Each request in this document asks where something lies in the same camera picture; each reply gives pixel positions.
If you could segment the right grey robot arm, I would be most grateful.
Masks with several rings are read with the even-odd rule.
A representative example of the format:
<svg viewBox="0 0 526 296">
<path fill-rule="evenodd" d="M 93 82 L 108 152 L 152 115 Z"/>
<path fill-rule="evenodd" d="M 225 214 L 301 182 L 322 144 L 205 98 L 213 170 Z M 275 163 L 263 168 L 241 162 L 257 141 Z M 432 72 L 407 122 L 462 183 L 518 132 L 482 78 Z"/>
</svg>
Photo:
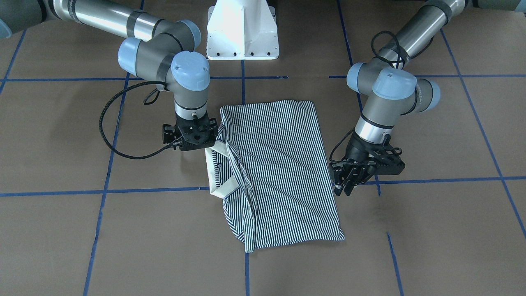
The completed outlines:
<svg viewBox="0 0 526 296">
<path fill-rule="evenodd" d="M 126 72 L 173 92 L 183 132 L 210 127 L 207 113 L 209 62 L 196 48 L 201 32 L 188 19 L 171 22 L 110 0 L 2 0 L 1 37 L 61 19 L 121 36 L 117 53 Z"/>
</svg>

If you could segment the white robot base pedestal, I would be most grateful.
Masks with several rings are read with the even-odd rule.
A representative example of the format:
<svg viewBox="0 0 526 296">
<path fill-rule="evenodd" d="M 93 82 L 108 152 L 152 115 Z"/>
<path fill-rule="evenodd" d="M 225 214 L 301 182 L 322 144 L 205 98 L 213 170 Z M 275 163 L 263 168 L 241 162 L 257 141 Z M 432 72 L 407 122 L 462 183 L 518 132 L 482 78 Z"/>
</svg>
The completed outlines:
<svg viewBox="0 0 526 296">
<path fill-rule="evenodd" d="M 218 0 L 208 8 L 209 60 L 275 60 L 280 56 L 276 10 L 266 0 Z"/>
</svg>

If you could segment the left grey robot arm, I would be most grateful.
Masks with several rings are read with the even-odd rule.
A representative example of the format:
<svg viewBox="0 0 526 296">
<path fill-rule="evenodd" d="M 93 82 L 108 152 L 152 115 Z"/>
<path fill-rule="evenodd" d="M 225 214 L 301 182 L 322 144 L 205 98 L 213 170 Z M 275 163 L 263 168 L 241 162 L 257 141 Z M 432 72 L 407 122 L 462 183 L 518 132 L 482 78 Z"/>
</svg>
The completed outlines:
<svg viewBox="0 0 526 296">
<path fill-rule="evenodd" d="M 372 39 L 370 62 L 350 67 L 347 86 L 367 102 L 346 134 L 343 158 L 330 160 L 335 195 L 350 195 L 374 176 L 396 176 L 404 170 L 402 150 L 390 143 L 393 128 L 401 116 L 433 109 L 441 97 L 438 84 L 404 68 L 431 45 L 441 28 L 470 7 L 525 12 L 524 0 L 427 0 L 399 32 L 376 34 L 391 40 L 376 50 Z"/>
</svg>

